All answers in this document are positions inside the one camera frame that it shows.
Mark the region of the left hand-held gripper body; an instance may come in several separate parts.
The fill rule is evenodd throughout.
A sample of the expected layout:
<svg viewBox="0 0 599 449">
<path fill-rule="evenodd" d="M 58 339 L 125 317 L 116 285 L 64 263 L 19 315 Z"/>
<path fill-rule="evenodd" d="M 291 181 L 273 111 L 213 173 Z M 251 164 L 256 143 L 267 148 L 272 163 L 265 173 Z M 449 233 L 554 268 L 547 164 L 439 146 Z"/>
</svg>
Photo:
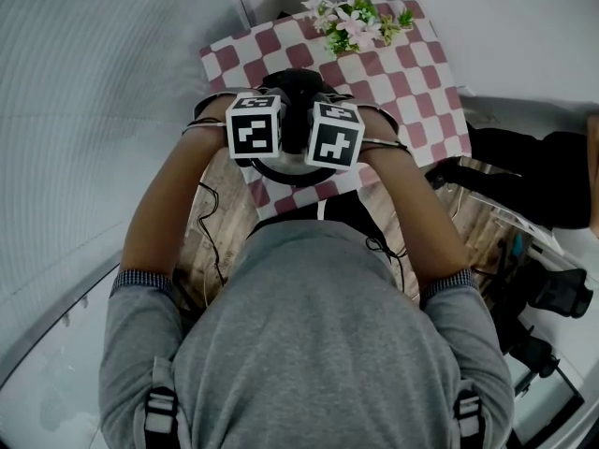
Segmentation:
<svg viewBox="0 0 599 449">
<path fill-rule="evenodd" d="M 233 159 L 274 158 L 280 154 L 285 107 L 283 97 L 273 92 L 217 92 L 196 104 L 193 135 L 210 156 L 227 148 Z"/>
</svg>

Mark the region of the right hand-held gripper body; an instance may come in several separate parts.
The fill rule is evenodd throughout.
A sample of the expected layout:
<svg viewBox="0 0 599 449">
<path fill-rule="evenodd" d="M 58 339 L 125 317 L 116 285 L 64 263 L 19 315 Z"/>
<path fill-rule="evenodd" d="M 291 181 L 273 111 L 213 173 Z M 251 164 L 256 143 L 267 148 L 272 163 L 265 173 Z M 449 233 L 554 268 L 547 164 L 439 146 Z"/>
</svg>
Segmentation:
<svg viewBox="0 0 599 449">
<path fill-rule="evenodd" d="M 359 111 L 372 109 L 398 132 L 396 120 L 375 104 L 360 101 L 315 101 L 304 163 L 309 167 L 347 170 L 358 161 L 366 124 Z"/>
</svg>

